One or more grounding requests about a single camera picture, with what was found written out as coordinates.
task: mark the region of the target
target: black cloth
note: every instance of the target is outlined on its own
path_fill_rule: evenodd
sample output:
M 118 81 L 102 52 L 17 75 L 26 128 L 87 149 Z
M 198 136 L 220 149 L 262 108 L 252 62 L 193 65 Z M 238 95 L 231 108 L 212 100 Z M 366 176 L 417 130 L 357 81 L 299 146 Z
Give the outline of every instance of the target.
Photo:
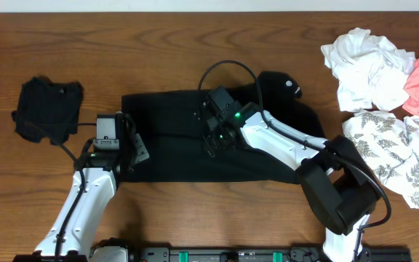
M 295 100 L 296 83 L 265 80 L 264 108 L 279 121 L 309 135 L 324 137 L 316 114 Z M 255 85 L 228 90 L 242 105 L 258 103 Z M 150 158 L 135 165 L 128 182 L 231 182 L 276 180 L 299 183 L 295 171 L 255 149 L 237 148 L 210 157 L 203 149 L 197 119 L 197 91 L 125 95 L 122 111 L 130 113 Z
M 30 142 L 40 143 L 44 135 L 30 122 L 64 143 L 70 134 L 77 133 L 81 100 L 80 83 L 56 84 L 33 77 L 22 85 L 17 110 L 11 113 L 15 132 Z

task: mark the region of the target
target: folded black cloth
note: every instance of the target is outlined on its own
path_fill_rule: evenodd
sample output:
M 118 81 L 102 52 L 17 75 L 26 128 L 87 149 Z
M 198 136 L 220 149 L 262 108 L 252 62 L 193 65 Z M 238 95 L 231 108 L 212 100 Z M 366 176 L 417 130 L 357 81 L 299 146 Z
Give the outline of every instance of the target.
M 295 99 L 297 83 L 286 74 L 259 76 L 265 110 L 301 132 L 324 137 L 316 114 Z M 255 85 L 229 89 L 242 105 L 258 103 Z M 125 95 L 122 111 L 130 113 L 150 158 L 135 165 L 129 182 L 231 182 L 276 180 L 299 183 L 295 171 L 255 149 L 236 148 L 210 157 L 203 149 L 197 119 L 197 91 Z
M 15 132 L 30 142 L 40 143 L 44 135 L 35 124 L 64 143 L 70 134 L 77 133 L 81 100 L 80 83 L 57 84 L 33 77 L 22 85 L 17 110 L 11 113 Z

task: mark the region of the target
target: crumpled white cloth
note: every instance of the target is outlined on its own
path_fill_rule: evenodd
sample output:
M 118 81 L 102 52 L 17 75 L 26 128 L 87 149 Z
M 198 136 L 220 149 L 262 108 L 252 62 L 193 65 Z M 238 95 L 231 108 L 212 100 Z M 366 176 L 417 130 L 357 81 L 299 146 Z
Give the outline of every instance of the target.
M 419 116 L 402 122 L 391 113 L 362 111 L 342 128 L 380 182 L 419 209 Z
M 324 64 L 339 79 L 341 111 L 372 108 L 390 111 L 408 99 L 403 90 L 415 70 L 415 53 L 397 49 L 385 36 L 355 28 L 339 36 L 334 44 L 321 46 Z

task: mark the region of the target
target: white cloth with black pattern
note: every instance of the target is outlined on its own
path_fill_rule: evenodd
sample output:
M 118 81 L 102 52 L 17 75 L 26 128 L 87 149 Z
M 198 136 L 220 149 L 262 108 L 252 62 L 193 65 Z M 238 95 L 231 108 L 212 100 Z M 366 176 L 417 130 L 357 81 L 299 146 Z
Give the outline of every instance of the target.
M 362 111 L 342 128 L 380 182 L 419 209 L 419 116 L 402 122 L 392 113 Z

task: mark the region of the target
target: green tape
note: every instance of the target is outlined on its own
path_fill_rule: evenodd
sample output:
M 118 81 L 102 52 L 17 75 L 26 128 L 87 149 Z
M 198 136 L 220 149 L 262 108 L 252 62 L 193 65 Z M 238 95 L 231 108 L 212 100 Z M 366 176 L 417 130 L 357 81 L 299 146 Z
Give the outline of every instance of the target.
M 282 262 L 282 252 L 273 253 L 273 262 Z
M 179 262 L 188 262 L 188 253 L 180 252 L 179 253 Z

